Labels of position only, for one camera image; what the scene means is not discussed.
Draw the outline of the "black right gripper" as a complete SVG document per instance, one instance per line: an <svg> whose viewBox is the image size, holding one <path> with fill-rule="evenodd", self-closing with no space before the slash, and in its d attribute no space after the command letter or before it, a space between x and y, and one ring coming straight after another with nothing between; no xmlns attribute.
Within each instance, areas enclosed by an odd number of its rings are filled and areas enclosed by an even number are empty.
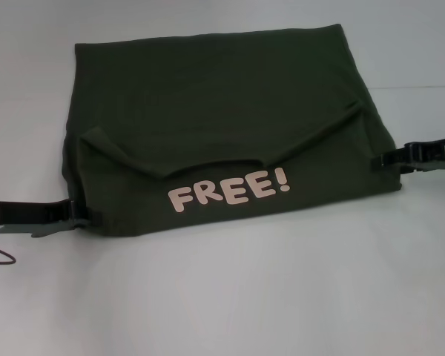
<svg viewBox="0 0 445 356"><path fill-rule="evenodd" d="M407 174L445 170L445 139L431 142L410 142L406 148L389 151L373 158L372 171L397 167Z"/></svg>

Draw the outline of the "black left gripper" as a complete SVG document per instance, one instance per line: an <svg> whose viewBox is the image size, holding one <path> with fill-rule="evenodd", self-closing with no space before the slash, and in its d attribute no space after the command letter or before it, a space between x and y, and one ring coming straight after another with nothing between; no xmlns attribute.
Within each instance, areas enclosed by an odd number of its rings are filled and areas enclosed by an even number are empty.
<svg viewBox="0 0 445 356"><path fill-rule="evenodd" d="M82 210L73 200L59 202L0 202L0 234L46 237L86 225L106 225L101 211Z"/></svg>

